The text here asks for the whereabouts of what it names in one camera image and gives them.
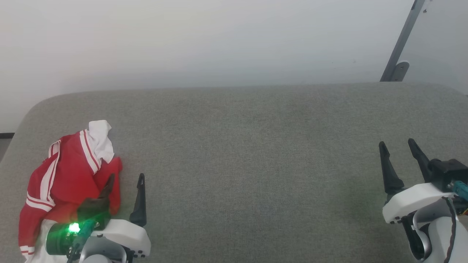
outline gray floor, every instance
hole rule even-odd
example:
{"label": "gray floor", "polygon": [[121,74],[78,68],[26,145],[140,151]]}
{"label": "gray floor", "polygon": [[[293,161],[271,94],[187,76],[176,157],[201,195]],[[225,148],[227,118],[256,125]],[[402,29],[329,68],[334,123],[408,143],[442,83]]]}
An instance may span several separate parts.
{"label": "gray floor", "polygon": [[10,145],[11,139],[0,139],[0,161]]}

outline red and white clothing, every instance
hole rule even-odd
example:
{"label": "red and white clothing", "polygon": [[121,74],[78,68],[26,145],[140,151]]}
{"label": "red and white clothing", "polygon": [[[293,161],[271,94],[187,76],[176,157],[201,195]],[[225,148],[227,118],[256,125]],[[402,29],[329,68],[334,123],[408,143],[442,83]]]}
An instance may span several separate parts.
{"label": "red and white clothing", "polygon": [[26,203],[20,213],[18,234],[21,253],[27,262],[46,262],[45,259],[34,260],[36,241],[43,247],[42,241],[37,240],[40,231],[44,231],[41,223],[51,226],[51,222],[75,221],[78,206],[87,197],[97,198],[111,174],[115,174],[115,181],[109,196],[110,212],[117,213],[120,207],[118,173],[122,163],[120,158],[114,158],[112,143],[107,137],[110,129],[105,120],[93,121],[89,123],[89,130],[60,138],[49,148],[49,157],[32,173]]}

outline glowing green led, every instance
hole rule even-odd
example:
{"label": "glowing green led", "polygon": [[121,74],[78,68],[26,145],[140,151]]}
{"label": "glowing green led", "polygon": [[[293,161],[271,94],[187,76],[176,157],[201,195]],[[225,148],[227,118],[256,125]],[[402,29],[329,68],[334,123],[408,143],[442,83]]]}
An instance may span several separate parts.
{"label": "glowing green led", "polygon": [[72,223],[68,226],[68,232],[78,233],[80,231],[80,225],[78,223]]}

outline white wall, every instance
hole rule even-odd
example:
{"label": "white wall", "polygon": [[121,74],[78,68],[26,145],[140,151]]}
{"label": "white wall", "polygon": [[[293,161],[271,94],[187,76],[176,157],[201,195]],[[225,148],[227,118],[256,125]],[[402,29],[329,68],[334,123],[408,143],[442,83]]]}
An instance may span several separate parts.
{"label": "white wall", "polygon": [[468,1],[426,0],[400,60],[410,66],[403,81],[439,83],[468,94]]}
{"label": "white wall", "polygon": [[0,132],[86,90],[379,81],[413,0],[2,0]]}

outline red fabric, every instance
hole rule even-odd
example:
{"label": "red fabric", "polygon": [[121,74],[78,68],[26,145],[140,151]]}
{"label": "red fabric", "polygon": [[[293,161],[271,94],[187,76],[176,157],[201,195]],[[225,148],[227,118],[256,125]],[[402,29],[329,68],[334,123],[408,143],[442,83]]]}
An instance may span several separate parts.
{"label": "red fabric", "polygon": [[[84,131],[62,137],[51,146],[50,157],[32,173],[18,231],[23,255],[34,253],[43,219],[59,223],[75,221],[78,206],[87,197],[97,198],[111,174],[115,175],[115,180],[109,196],[110,212],[117,213],[120,207],[118,174],[122,162],[119,157],[114,157],[109,164],[95,160],[88,141]],[[90,165],[100,169],[94,173]]]}

